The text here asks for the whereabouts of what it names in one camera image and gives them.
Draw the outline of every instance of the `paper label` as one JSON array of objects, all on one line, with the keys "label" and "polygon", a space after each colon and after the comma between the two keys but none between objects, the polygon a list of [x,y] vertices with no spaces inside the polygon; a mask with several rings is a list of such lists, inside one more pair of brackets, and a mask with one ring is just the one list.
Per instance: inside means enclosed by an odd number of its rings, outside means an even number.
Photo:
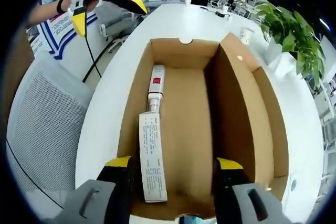
[{"label": "paper label", "polygon": [[139,141],[145,201],[167,201],[158,113],[146,112],[139,115]]}]

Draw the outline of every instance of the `white table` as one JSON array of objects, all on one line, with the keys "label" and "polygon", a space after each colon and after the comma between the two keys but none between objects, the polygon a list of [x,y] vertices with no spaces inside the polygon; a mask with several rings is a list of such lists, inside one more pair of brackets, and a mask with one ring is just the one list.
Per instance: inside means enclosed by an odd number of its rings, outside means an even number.
[{"label": "white table", "polygon": [[[292,221],[306,221],[317,198],[323,170],[323,138],[314,100],[307,84],[295,74],[279,81],[262,61],[267,49],[261,29],[233,14],[231,22],[199,6],[166,4],[150,14],[129,36],[108,65],[89,105],[82,127],[76,162],[76,188],[96,179],[104,164],[117,156],[124,109],[146,44],[154,38],[193,38],[220,42],[230,31],[255,31],[249,49],[265,69],[285,122],[289,148],[289,179],[282,200]],[[297,181],[294,191],[290,190]]]}]

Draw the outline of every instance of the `potted plant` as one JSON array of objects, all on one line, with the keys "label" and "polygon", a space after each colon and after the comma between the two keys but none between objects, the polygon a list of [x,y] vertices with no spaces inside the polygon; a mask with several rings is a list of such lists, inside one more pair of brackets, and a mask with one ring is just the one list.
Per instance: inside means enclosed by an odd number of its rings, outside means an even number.
[{"label": "potted plant", "polygon": [[264,16],[260,27],[264,38],[270,42],[269,49],[280,48],[278,54],[288,52],[296,59],[296,73],[301,73],[304,78],[312,74],[317,85],[324,75],[324,63],[319,52],[323,58],[324,54],[312,27],[297,11],[290,12],[269,2],[257,4],[256,9],[259,10],[257,16]]}]

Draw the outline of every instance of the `white cup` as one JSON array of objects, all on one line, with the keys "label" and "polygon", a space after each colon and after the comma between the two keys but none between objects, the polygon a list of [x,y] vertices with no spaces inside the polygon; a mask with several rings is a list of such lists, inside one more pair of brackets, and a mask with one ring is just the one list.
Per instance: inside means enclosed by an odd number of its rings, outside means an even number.
[{"label": "white cup", "polygon": [[250,43],[251,37],[254,34],[254,31],[247,28],[243,27],[240,31],[240,41],[244,45],[248,45]]},{"label": "white cup", "polygon": [[223,14],[227,14],[228,10],[229,10],[229,7],[227,5],[223,5],[222,7]]}]

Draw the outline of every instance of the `black cable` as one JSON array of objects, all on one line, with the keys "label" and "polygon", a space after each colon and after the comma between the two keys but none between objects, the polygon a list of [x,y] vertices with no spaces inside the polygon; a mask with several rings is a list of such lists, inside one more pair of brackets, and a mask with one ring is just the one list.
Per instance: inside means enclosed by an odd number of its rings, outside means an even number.
[{"label": "black cable", "polygon": [[57,206],[59,206],[60,208],[62,208],[63,209],[63,207],[59,204],[59,203],[57,203],[56,201],[54,201],[46,192],[44,192],[33,180],[32,180],[32,178],[26,173],[26,171],[23,169],[23,167],[21,166],[21,164],[20,164],[20,162],[17,160],[17,158],[16,158],[16,156],[15,156],[15,154],[14,154],[14,152],[13,152],[13,150],[12,150],[12,148],[11,148],[11,146],[10,146],[10,144],[9,144],[9,142],[8,142],[8,140],[6,139],[6,142],[7,142],[7,145],[8,145],[8,147],[9,147],[9,149],[10,149],[10,152],[12,153],[12,155],[13,155],[13,157],[14,157],[14,159],[15,159],[15,161],[17,162],[17,164],[18,164],[18,166],[21,168],[21,170],[23,171],[23,173],[27,176],[27,178],[29,178],[29,180],[45,195],[45,196],[47,196],[52,202],[54,202]]},{"label": "black cable", "polygon": [[94,65],[94,67],[95,67],[95,69],[96,69],[96,71],[97,71],[99,77],[101,78],[101,74],[100,74],[100,72],[99,72],[99,70],[98,70],[98,68],[97,68],[96,62],[94,61],[95,59],[93,58],[93,54],[92,54],[91,48],[90,48],[90,46],[89,46],[88,37],[87,37],[87,33],[86,33],[86,32],[85,32],[85,41],[86,41],[86,45],[88,46],[88,49],[89,49],[89,51],[90,51],[90,56],[91,56],[93,65]]}]

